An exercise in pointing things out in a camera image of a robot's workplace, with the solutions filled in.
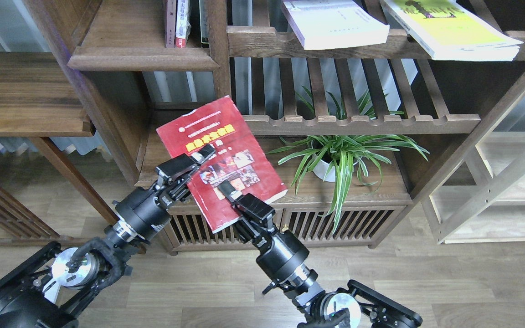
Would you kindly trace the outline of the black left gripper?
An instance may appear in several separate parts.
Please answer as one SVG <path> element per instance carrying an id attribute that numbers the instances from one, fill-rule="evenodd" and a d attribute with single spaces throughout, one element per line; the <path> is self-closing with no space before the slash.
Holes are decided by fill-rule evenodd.
<path id="1" fill-rule="evenodd" d="M 163 162 L 156 167 L 158 180 L 150 188 L 138 187 L 122 201 L 114 201 L 119 222 L 113 231 L 119 241 L 133 241 L 136 237 L 150 241 L 160 232 L 171 219 L 167 210 L 175 202 L 187 199 L 192 175 L 215 152 L 211 144 L 206 144 L 191 156 L 182 154 Z"/>

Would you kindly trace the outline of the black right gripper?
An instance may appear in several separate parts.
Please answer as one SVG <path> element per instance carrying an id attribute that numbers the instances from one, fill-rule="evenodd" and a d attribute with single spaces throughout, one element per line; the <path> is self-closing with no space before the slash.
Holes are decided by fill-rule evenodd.
<path id="1" fill-rule="evenodd" d="M 304 265 L 309 251 L 292 232 L 273 230 L 275 209 L 254 195 L 242 195 L 228 180 L 217 189 L 240 213 L 235 224 L 240 240 L 259 250 L 256 263 L 272 284 L 310 285 L 310 270 Z"/>

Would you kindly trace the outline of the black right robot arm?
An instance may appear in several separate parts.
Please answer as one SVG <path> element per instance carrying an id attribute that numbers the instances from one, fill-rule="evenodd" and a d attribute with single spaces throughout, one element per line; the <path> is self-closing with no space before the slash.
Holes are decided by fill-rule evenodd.
<path id="1" fill-rule="evenodd" d="M 244 195 L 229 181 L 218 188 L 239 213 L 235 228 L 240 240 L 252 243 L 260 252 L 256 263 L 271 280 L 263 293 L 280 288 L 305 315 L 300 328 L 356 328 L 362 315 L 373 328 L 421 326 L 417 312 L 356 280 L 349 280 L 346 289 L 325 291 L 317 282 L 317 272 L 304 263 L 309 250 L 292 232 L 281 232 L 274 224 L 273 207 L 250 193 Z"/>

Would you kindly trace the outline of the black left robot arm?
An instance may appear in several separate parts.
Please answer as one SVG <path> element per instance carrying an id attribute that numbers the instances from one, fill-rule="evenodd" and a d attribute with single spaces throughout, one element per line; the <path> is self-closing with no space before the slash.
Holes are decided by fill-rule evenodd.
<path id="1" fill-rule="evenodd" d="M 76 328 L 105 288 L 131 274 L 127 262 L 169 223 L 168 209 L 190 195 L 188 183 L 215 154 L 208 144 L 156 167 L 158 180 L 115 203 L 119 221 L 81 247 L 51 241 L 0 279 L 0 328 Z"/>

